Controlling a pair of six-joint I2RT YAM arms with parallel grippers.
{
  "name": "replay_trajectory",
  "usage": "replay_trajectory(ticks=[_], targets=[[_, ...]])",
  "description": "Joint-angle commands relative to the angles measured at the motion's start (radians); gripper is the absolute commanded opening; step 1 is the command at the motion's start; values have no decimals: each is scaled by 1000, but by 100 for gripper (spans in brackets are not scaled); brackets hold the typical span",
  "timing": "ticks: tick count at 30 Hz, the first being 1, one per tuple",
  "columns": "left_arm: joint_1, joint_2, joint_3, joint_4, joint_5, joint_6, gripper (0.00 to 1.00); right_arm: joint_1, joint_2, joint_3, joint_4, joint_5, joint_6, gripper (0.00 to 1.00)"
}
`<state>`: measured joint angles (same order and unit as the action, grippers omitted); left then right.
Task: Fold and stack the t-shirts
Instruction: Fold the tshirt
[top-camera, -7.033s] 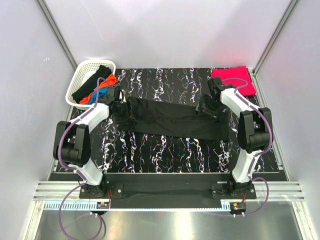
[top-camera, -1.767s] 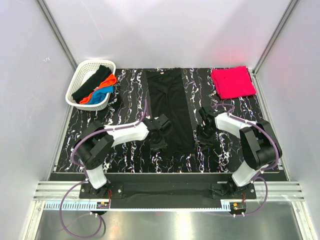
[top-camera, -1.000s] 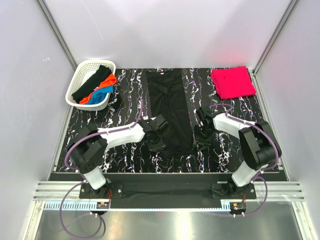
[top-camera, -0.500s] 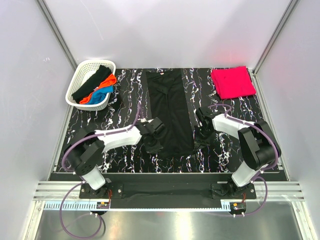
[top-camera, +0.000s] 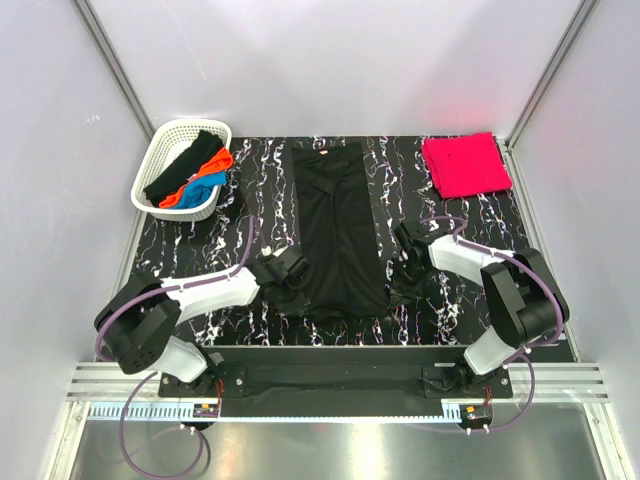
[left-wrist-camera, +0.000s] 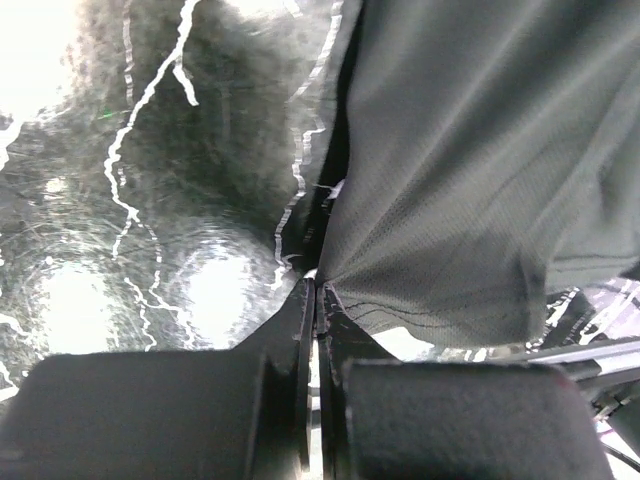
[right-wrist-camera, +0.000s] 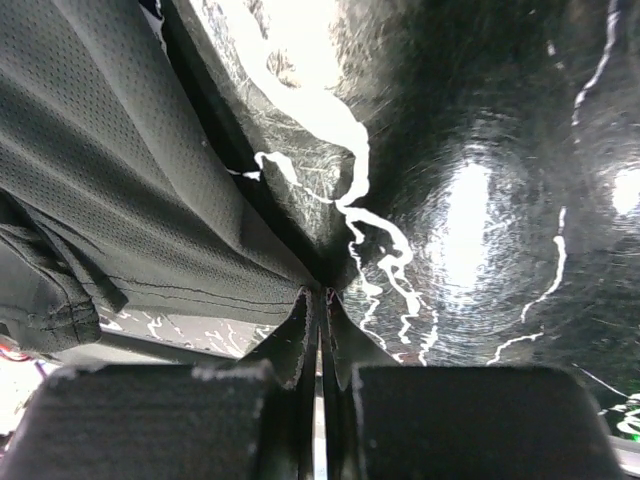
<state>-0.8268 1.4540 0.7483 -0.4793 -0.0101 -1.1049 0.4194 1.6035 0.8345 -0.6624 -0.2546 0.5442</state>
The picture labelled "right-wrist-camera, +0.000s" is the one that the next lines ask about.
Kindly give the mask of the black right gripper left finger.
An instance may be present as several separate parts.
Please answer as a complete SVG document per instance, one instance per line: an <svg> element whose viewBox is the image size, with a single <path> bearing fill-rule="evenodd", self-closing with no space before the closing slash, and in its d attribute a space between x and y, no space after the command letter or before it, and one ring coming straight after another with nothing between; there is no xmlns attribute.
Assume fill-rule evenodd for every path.
<svg viewBox="0 0 640 480"><path fill-rule="evenodd" d="M244 358L62 367L37 389L5 479L309 479L318 296Z"/></svg>

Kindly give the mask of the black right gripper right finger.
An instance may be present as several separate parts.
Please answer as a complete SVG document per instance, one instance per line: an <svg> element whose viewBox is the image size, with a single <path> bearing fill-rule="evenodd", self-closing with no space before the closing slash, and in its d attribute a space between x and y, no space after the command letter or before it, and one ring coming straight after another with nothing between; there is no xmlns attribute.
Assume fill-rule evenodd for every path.
<svg viewBox="0 0 640 480"><path fill-rule="evenodd" d="M621 479L593 397L547 367L403 366L328 291L320 319L332 479Z"/></svg>

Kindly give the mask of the black t shirt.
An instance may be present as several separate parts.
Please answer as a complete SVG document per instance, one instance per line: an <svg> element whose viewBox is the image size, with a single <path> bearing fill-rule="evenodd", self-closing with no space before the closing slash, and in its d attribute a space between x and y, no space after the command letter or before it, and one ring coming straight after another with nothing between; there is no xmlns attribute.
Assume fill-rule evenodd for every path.
<svg viewBox="0 0 640 480"><path fill-rule="evenodd" d="M99 309L278 324L317 282L237 188L135 1L1 5L1 321L26 351Z"/></svg>

